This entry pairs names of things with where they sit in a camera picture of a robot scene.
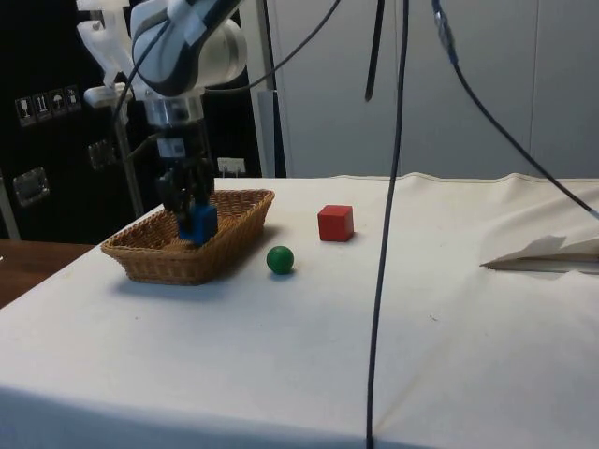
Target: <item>wooden table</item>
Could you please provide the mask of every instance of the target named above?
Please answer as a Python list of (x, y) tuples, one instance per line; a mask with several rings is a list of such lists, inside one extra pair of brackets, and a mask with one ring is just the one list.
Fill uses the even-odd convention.
[(92, 248), (0, 239), (0, 309)]

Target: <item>metal pole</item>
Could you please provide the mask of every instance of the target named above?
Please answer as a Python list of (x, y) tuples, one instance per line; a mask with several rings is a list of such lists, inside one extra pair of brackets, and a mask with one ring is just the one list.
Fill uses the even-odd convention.
[(126, 114), (126, 107), (121, 109), (119, 120), (117, 120), (114, 125), (114, 134), (116, 135), (116, 142), (119, 147), (119, 152), (121, 153), (121, 160), (123, 161), (124, 175), (127, 180), (127, 187), (129, 188), (133, 212), (135, 213), (135, 217), (139, 218), (143, 215), (143, 202), (141, 201), (141, 193), (139, 192), (135, 166), (133, 165), (133, 161), (129, 158), (131, 148), (129, 147), (129, 139), (127, 138), (127, 132), (124, 125), (124, 114)]
[(4, 224), (7, 227), (10, 239), (20, 240), (21, 234), (19, 234), (19, 227), (17, 226), (15, 216), (12, 213), (12, 207), (10, 206), (10, 200), (8, 199), (7, 187), (4, 184), (2, 171), (0, 171), (0, 215), (4, 219)]

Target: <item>woven basket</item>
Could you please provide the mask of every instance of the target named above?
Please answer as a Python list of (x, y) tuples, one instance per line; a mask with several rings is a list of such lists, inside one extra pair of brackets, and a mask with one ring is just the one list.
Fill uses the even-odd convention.
[(218, 233), (205, 245), (180, 240), (172, 213), (161, 210), (116, 234), (102, 252), (137, 282), (199, 285), (230, 268), (262, 233), (274, 199), (268, 190), (217, 191)]

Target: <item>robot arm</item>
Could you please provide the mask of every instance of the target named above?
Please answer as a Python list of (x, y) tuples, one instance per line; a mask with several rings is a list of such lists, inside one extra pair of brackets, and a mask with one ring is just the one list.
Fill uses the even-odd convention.
[(86, 92), (93, 106), (114, 105), (121, 88), (114, 84), (116, 75), (129, 77), (147, 53), (131, 85), (136, 100), (144, 103), (149, 125), (161, 136), (157, 143), (166, 172), (156, 188), (165, 209), (177, 217), (182, 239), (196, 244), (215, 232), (215, 226), (206, 231), (208, 214), (216, 220), (208, 204), (214, 176), (200, 96), (205, 87), (234, 80), (245, 68), (245, 39), (229, 19), (240, 2), (146, 0), (131, 11), (129, 38), (123, 13), (128, 0), (78, 0), (80, 10), (102, 17), (78, 27), (105, 71), (105, 86)]
[(148, 53), (139, 76), (156, 93), (174, 97), (235, 79), (245, 67), (245, 41), (228, 18), (241, 0), (148, 0), (131, 13), (132, 56)]

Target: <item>red cube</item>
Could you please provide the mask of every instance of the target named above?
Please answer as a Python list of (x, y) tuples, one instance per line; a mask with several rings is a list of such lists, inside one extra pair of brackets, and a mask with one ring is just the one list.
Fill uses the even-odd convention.
[(348, 241), (354, 235), (351, 206), (325, 206), (318, 213), (318, 230), (323, 241)]

